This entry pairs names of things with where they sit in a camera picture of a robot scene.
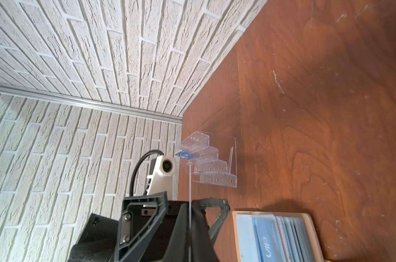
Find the clear plastic organizer box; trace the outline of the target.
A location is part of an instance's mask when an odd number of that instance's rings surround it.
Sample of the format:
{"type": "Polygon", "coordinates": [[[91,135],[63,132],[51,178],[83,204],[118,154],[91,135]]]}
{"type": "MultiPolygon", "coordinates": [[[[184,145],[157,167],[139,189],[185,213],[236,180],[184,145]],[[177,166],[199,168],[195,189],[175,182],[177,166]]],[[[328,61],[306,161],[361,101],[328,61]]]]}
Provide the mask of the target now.
{"type": "Polygon", "coordinates": [[[196,131],[175,147],[180,150],[198,153],[198,159],[181,159],[186,167],[191,164],[191,178],[197,183],[224,187],[237,187],[237,144],[236,138],[208,132],[196,131]]]}

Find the tan leather card holder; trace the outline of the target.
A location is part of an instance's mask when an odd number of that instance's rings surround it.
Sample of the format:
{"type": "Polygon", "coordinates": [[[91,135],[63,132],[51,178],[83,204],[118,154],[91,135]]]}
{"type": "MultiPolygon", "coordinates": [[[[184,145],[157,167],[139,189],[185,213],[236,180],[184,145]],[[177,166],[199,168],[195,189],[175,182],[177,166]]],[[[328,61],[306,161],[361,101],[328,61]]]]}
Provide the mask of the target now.
{"type": "Polygon", "coordinates": [[[239,262],[323,262],[313,220],[305,213],[234,211],[239,262]]]}

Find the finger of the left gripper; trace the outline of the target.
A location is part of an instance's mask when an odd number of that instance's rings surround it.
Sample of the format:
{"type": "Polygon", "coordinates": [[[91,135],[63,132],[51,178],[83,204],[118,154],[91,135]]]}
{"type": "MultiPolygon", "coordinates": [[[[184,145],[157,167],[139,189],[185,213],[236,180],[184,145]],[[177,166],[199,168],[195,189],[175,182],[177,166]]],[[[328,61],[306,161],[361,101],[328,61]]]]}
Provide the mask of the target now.
{"type": "Polygon", "coordinates": [[[167,211],[166,192],[124,198],[118,223],[114,261],[141,261],[167,211]]]}
{"type": "Polygon", "coordinates": [[[205,223],[208,227],[208,236],[210,238],[212,246],[214,246],[219,232],[226,221],[231,208],[227,199],[216,199],[216,198],[206,198],[193,201],[193,207],[198,207],[198,209],[203,213],[205,223]],[[213,224],[209,227],[206,219],[206,209],[207,208],[217,208],[219,214],[214,220],[213,224]]]}

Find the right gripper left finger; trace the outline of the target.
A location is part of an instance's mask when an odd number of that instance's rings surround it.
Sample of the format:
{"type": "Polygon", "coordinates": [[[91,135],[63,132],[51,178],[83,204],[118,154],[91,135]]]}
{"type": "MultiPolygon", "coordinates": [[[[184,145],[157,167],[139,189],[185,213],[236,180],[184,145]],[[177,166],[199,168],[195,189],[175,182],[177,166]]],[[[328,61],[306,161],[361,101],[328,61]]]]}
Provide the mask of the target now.
{"type": "Polygon", "coordinates": [[[182,204],[172,231],[163,262],[189,261],[189,207],[182,204]]]}

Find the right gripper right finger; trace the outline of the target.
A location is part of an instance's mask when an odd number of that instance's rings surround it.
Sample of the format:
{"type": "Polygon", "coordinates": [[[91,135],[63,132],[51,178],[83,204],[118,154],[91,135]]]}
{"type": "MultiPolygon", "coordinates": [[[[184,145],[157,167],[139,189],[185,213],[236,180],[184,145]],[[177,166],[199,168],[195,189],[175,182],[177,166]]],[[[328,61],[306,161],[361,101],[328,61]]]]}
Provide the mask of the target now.
{"type": "Polygon", "coordinates": [[[219,259],[208,234],[209,227],[205,214],[196,203],[192,203],[191,210],[191,261],[218,262],[219,259]]]}

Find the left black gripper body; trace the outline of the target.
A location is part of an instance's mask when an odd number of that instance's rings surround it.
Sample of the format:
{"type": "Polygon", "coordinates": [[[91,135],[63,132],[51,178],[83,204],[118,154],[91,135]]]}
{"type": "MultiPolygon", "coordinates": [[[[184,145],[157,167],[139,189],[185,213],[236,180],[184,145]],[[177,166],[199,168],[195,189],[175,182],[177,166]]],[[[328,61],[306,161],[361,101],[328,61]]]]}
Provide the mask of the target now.
{"type": "MultiPolygon", "coordinates": [[[[162,224],[148,245],[142,262],[163,259],[175,222],[183,202],[169,201],[168,211],[162,224]]],[[[91,214],[79,239],[72,246],[69,262],[112,262],[117,245],[118,220],[91,214]]]]}

